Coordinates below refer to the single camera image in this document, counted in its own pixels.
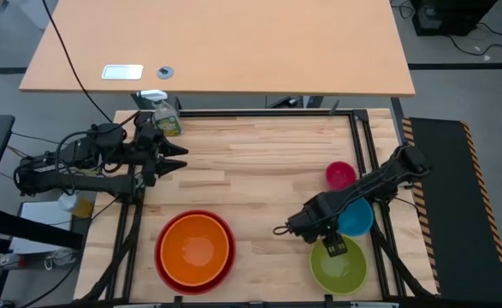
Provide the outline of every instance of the black metal frame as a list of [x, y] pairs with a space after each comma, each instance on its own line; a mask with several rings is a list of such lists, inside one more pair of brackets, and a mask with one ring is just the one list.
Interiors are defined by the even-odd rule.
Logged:
[[[369, 148], [369, 153], [374, 153], [374, 155], [369, 155], [369, 159], [373, 166], [378, 166], [377, 157], [375, 155], [375, 151], [370, 149], [374, 149], [374, 142], [372, 140], [372, 133], [369, 125], [369, 118], [366, 110], [317, 110], [317, 109], [304, 109], [304, 110], [181, 110], [180, 117], [185, 118], [193, 118], [193, 117], [233, 117], [233, 116], [347, 116], [350, 121], [351, 127], [351, 136], [353, 138], [353, 144], [355, 145], [355, 155], [357, 158], [357, 166], [359, 169], [359, 174], [364, 175], [366, 173], [364, 169], [364, 157], [363, 157], [363, 149], [361, 147], [361, 140], [357, 130], [357, 120], [360, 120], [363, 123], [364, 127], [364, 137], [366, 139], [366, 144]], [[134, 172], [134, 168], [131, 167], [129, 172]], [[138, 232], [140, 228], [140, 221], [142, 218], [142, 204], [136, 204], [137, 207], [135, 209], [134, 218], [133, 218], [133, 226], [132, 229]], [[122, 245], [122, 239], [124, 237], [125, 228], [127, 225], [127, 213], [128, 213], [129, 204], [123, 204], [121, 207], [120, 220], [118, 223], [118, 227], [115, 235], [115, 247], [113, 258], [123, 258], [123, 256], [119, 255]], [[386, 219], [389, 221], [389, 217], [382, 218], [384, 219], [384, 223], [386, 223]], [[387, 236], [388, 241], [393, 240], [393, 230], [388, 228], [386, 233], [389, 234]], [[387, 284], [387, 274], [385, 270], [385, 264], [383, 261], [382, 251], [380, 245], [377, 242], [375, 237], [372, 237], [373, 249], [375, 254], [375, 262], [376, 262], [376, 270], [378, 272], [379, 283], [381, 287], [381, 295], [382, 298], [386, 298], [390, 296], [389, 287]], [[123, 282], [122, 288], [122, 296], [120, 298], [115, 298], [115, 284], [117, 277], [117, 270], [109, 277], [109, 283], [106, 288], [106, 297], [105, 301], [120, 301], [124, 303], [128, 303], [131, 295], [131, 286], [133, 281], [133, 272], [135, 265], [135, 255], [137, 251], [138, 244], [138, 235], [132, 238], [131, 248], [129, 249], [129, 256], [127, 260], [126, 274]], [[332, 301], [332, 297], [328, 297], [326, 295], [326, 302], [288, 302], [288, 303], [268, 303], [268, 306], [291, 306], [291, 307], [324, 307], [326, 303], [331, 304], [330, 306], [348, 306], [350, 302], [334, 302]], [[86, 302], [74, 302], [76, 305], [86, 306]], [[262, 306], [265, 303], [200, 303], [193, 304], [195, 306], [209, 306], [209, 307], [248, 307], [250, 305]], [[161, 303], [161, 306], [166, 307], [176, 307], [176, 301], [174, 303]]]

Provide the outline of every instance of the blue bowl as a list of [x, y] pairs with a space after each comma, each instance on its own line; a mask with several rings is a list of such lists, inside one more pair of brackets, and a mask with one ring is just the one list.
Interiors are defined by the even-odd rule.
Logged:
[[349, 236], [359, 236], [369, 232], [374, 213], [364, 198], [353, 201], [338, 218], [338, 232]]

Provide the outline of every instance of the red bowl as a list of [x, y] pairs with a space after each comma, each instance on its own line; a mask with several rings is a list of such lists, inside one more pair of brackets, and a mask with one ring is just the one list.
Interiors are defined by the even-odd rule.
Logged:
[[355, 169], [344, 162], [334, 162], [327, 167], [327, 184], [331, 190], [342, 190], [357, 180]]
[[[195, 214], [201, 214], [205, 215], [208, 217], [211, 217], [215, 219], [218, 223], [221, 224], [222, 228], [226, 231], [227, 234], [227, 240], [228, 240], [228, 254], [227, 254], [227, 262], [226, 265], [222, 268], [220, 273], [210, 280], [209, 282], [206, 282], [205, 284], [199, 285], [199, 286], [187, 286], [180, 284], [176, 281], [174, 281], [167, 273], [167, 271], [163, 268], [162, 266], [162, 261], [161, 261], [161, 243], [163, 239], [165, 238], [165, 235], [167, 233], [167, 230], [170, 229], [170, 227], [180, 220], [182, 217], [189, 216], [189, 215], [195, 215]], [[165, 284], [175, 290], [178, 293], [183, 293], [187, 295], [197, 295], [197, 294], [202, 294], [202, 293], [207, 293], [208, 291], [214, 289], [215, 287], [218, 287], [224, 279], [226, 279], [227, 275], [229, 274], [230, 270], [232, 269], [233, 264], [235, 263], [235, 238], [233, 237], [232, 230], [230, 227], [227, 225], [227, 223], [220, 218], [217, 214], [211, 213], [207, 210], [189, 210], [184, 213], [180, 213], [179, 215], [175, 216], [173, 219], [171, 219], [167, 224], [163, 227], [161, 233], [157, 237], [156, 240], [156, 250], [155, 250], [155, 263], [156, 263], [156, 270], [157, 274], [161, 277], [163, 282]]]

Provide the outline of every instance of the wooden desk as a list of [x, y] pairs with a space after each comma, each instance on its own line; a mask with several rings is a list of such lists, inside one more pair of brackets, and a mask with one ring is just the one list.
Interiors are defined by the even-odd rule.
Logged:
[[[119, 111], [115, 121], [123, 121], [132, 113]], [[383, 163], [398, 144], [390, 110], [369, 110], [369, 118], [378, 159]], [[185, 301], [323, 300], [325, 291], [309, 270], [311, 246], [290, 234], [274, 236], [272, 228], [326, 189], [324, 169], [329, 163], [344, 160], [357, 166], [347, 117], [186, 118], [183, 125], [185, 133], [170, 139], [190, 150], [189, 155], [177, 157], [188, 161], [188, 166], [162, 177], [146, 191], [131, 302], [173, 300], [175, 292], [162, 283], [155, 269], [155, 240], [169, 219], [191, 209], [210, 210], [226, 219], [237, 241], [237, 257], [233, 271], [217, 289], [186, 296]], [[124, 128], [133, 135], [132, 125]], [[412, 201], [408, 191], [401, 191], [399, 196]], [[95, 211], [111, 200], [109, 195], [99, 194]], [[119, 214], [120, 206], [115, 204], [91, 225], [76, 299], [91, 289], [108, 265]], [[416, 210], [395, 200], [391, 215], [400, 257], [423, 286], [434, 292]], [[370, 237], [358, 237], [357, 242], [367, 258], [367, 281], [355, 294], [335, 298], [380, 299]], [[391, 265], [387, 257], [384, 259], [394, 293]], [[124, 265], [119, 273], [118, 296]]]
[[[90, 92], [414, 94], [387, 0], [61, 0], [53, 18]], [[145, 69], [102, 80], [106, 64]], [[20, 89], [81, 91], [52, 27]]]

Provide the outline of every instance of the wooden table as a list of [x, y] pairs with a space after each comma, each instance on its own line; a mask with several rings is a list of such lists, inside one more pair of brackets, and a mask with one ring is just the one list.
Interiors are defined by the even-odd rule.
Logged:
[[[383, 163], [398, 145], [393, 120], [389, 109], [368, 112], [378, 160]], [[132, 113], [119, 111], [115, 121], [122, 121]], [[329, 163], [343, 160], [357, 169], [347, 117], [185, 118], [183, 127], [184, 134], [170, 140], [190, 150], [189, 155], [177, 157], [186, 160], [188, 166], [162, 177], [155, 187], [146, 190], [131, 302], [173, 300], [176, 293], [162, 282], [155, 269], [155, 241], [169, 219], [192, 209], [213, 211], [229, 223], [237, 242], [237, 257], [233, 271], [217, 289], [186, 296], [184, 301], [323, 300], [325, 291], [310, 273], [311, 246], [290, 234], [274, 236], [272, 228], [326, 189], [324, 169]], [[124, 128], [128, 136], [133, 135], [132, 125]], [[368, 157], [366, 147], [363, 149]], [[399, 191], [399, 197], [412, 202], [408, 191]], [[99, 194], [95, 211], [111, 200], [109, 195]], [[76, 299], [91, 289], [108, 265], [119, 215], [120, 206], [115, 204], [91, 225], [75, 289]], [[400, 257], [421, 284], [434, 292], [416, 210], [394, 200], [391, 219]], [[364, 235], [356, 240], [368, 262], [368, 278], [353, 295], [334, 298], [381, 299], [371, 239]], [[394, 293], [391, 265], [387, 257], [384, 259]], [[124, 265], [119, 273], [117, 296], [121, 295]]]
[[[90, 92], [414, 94], [387, 0], [60, 0], [53, 18]], [[102, 80], [107, 64], [145, 68]], [[52, 27], [20, 89], [81, 91]]]

